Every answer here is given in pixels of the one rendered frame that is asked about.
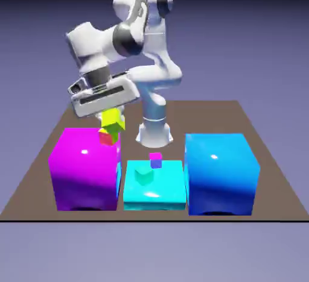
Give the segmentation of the small teal cube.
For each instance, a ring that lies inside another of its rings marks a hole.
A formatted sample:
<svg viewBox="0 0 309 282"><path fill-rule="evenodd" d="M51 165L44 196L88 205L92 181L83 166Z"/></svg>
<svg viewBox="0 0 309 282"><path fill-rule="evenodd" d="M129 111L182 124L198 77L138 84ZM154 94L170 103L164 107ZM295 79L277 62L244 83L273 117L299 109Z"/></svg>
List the small teal cube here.
<svg viewBox="0 0 309 282"><path fill-rule="evenodd" d="M142 186L150 184L154 179L153 169L149 166L135 167L135 180Z"/></svg>

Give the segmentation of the large cyan box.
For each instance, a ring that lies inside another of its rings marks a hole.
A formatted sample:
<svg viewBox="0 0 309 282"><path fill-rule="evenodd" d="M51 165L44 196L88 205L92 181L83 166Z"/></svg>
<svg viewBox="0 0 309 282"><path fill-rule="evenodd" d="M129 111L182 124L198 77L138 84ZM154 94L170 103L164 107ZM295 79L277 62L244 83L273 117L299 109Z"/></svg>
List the large cyan box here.
<svg viewBox="0 0 309 282"><path fill-rule="evenodd" d="M184 210L186 188L182 161L164 160L153 169L154 179L148 185L135 180L135 167L150 166L149 160L129 160L124 180L124 210Z"/></svg>

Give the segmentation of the small yellow cube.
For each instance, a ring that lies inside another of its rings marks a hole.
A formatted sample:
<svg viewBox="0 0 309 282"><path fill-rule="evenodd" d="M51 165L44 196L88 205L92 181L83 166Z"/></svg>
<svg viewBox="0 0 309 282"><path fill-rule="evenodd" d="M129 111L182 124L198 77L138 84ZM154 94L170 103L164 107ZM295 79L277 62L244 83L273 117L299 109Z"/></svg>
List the small yellow cube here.
<svg viewBox="0 0 309 282"><path fill-rule="evenodd" d="M115 135L116 142L119 138L119 133L126 129L120 125L120 111L117 108L112 108L101 113L101 128L107 130L108 133L113 133Z"/></svg>

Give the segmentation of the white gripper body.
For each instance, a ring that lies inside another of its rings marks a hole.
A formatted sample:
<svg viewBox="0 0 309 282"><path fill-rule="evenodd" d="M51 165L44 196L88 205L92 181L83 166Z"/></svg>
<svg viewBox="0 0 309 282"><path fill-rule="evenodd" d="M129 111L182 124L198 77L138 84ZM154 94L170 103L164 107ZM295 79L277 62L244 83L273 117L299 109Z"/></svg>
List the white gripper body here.
<svg viewBox="0 0 309 282"><path fill-rule="evenodd" d="M71 103L79 118L119 107L140 97L132 81L109 81L92 89L84 89L71 96Z"/></svg>

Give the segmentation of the large blue box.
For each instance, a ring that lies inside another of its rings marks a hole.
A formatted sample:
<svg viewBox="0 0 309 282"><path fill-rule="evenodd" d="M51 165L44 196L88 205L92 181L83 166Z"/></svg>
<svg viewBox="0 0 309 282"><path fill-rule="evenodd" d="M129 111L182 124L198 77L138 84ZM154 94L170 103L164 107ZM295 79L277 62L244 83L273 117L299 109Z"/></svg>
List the large blue box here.
<svg viewBox="0 0 309 282"><path fill-rule="evenodd" d="M260 164L241 133L185 135L184 172L191 216L250 216Z"/></svg>

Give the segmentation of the small red cube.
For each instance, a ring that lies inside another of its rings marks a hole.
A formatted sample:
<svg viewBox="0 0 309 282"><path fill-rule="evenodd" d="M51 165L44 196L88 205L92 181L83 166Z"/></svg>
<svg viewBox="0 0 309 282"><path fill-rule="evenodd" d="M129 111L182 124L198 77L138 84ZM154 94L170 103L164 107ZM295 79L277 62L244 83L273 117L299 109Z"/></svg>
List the small red cube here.
<svg viewBox="0 0 309 282"><path fill-rule="evenodd" d="M112 146L116 140L113 133L108 133L106 129L101 128L98 130L100 143L103 145Z"/></svg>

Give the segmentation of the large magenta box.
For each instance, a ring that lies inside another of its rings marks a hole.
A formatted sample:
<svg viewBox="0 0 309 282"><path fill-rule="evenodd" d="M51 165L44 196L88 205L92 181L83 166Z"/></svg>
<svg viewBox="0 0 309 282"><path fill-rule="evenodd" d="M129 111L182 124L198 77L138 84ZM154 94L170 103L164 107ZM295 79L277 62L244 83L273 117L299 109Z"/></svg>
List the large magenta box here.
<svg viewBox="0 0 309 282"><path fill-rule="evenodd" d="M48 158L58 211L117 208L121 141L100 142L98 128L65 128Z"/></svg>

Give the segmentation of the small purple cube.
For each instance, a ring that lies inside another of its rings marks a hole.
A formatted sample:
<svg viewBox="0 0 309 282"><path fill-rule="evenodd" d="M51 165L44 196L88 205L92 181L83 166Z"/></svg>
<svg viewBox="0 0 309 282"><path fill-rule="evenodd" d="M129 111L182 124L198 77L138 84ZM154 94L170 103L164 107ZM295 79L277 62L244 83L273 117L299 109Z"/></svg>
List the small purple cube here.
<svg viewBox="0 0 309 282"><path fill-rule="evenodd" d="M149 153L150 166L153 169L158 169L162 167L162 154L160 152Z"/></svg>

